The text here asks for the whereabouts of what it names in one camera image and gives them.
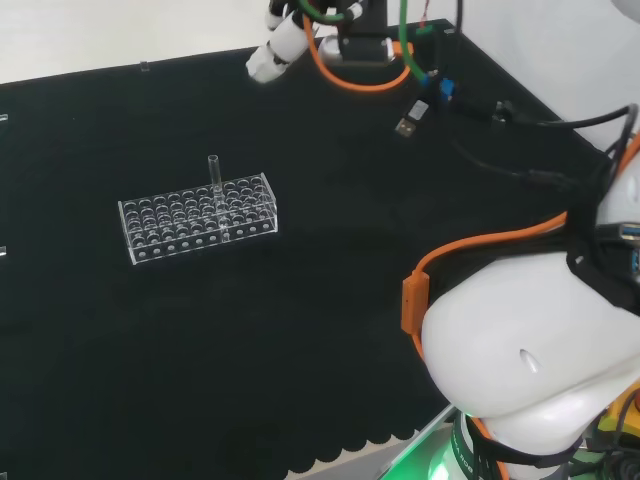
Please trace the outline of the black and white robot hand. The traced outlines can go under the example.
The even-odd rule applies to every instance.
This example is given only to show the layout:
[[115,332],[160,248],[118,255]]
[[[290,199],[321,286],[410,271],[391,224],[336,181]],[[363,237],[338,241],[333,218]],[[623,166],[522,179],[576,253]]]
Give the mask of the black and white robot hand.
[[266,15],[270,37],[246,62],[251,79],[261,84],[276,80],[310,49],[305,21],[312,33],[320,26],[337,29],[317,47],[325,66],[378,67],[394,61],[393,41],[382,31],[387,26],[384,1],[272,1]]

